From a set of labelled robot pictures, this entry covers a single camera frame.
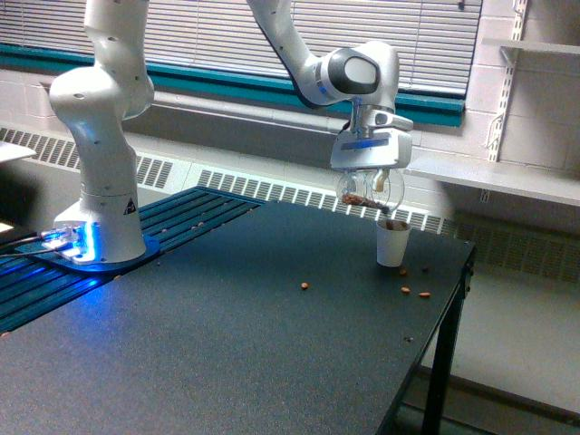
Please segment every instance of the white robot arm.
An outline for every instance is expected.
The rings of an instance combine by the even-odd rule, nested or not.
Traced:
[[[372,171],[368,178],[372,190],[382,192],[389,169],[404,168],[411,160],[409,131],[413,123],[394,114],[399,86],[395,49],[370,41],[317,57],[294,27],[291,0],[247,3],[305,104],[353,103],[350,123],[334,143],[331,166],[344,171]]]
[[[50,90],[56,115],[71,130],[81,161],[81,199],[56,227],[77,228],[61,255],[74,263],[120,263],[145,252],[137,208],[135,151],[121,121],[153,101],[143,39],[149,0],[87,0],[84,28],[94,45],[93,67],[57,77]],[[63,238],[45,245],[58,248]]]

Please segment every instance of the table leg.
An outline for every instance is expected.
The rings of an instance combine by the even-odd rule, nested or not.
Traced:
[[[429,392],[427,394],[427,405],[423,417],[421,433],[423,435],[434,435],[439,433],[441,417],[443,415],[443,405],[445,403],[445,393],[451,374],[451,363],[457,341],[459,329],[459,319],[463,300],[465,298],[465,280],[462,280],[462,288],[456,293],[451,307],[445,314],[439,328],[437,337],[437,347],[435,349],[435,359],[429,382]]]

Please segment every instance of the heating vent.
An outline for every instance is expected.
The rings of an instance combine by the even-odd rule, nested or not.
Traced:
[[[200,186],[251,198],[281,200],[370,220],[385,218],[378,210],[346,206],[335,195],[288,184],[211,170],[203,170],[198,180]],[[540,233],[533,231],[517,234],[498,229],[492,225],[493,222],[488,225],[456,222],[404,206],[395,212],[394,217],[421,231],[475,242],[478,247],[478,261],[482,263],[570,283],[580,282],[580,245],[574,240],[569,243],[555,242],[542,238]]]
[[[51,166],[79,169],[79,154],[70,140],[62,140],[27,131],[2,128],[0,140],[28,147],[36,152],[32,160]],[[173,168],[173,162],[137,156],[137,183],[163,190]]]

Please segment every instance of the shelf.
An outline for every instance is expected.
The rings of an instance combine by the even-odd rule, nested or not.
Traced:
[[[405,174],[580,207],[580,175],[413,150]]]
[[[12,143],[3,142],[0,140],[0,163],[5,161],[23,159],[31,157],[36,154],[29,148],[14,145]]]
[[[553,53],[580,55],[580,46],[563,45],[560,43],[539,43],[535,41],[512,41],[510,39],[483,38],[484,45],[495,45],[500,48],[502,54],[513,65],[516,53],[519,50],[534,53]]]

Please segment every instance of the paper cup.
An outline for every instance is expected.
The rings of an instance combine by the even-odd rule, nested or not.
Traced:
[[[377,222],[377,263],[381,266],[398,267],[407,249],[411,227],[400,221]]]

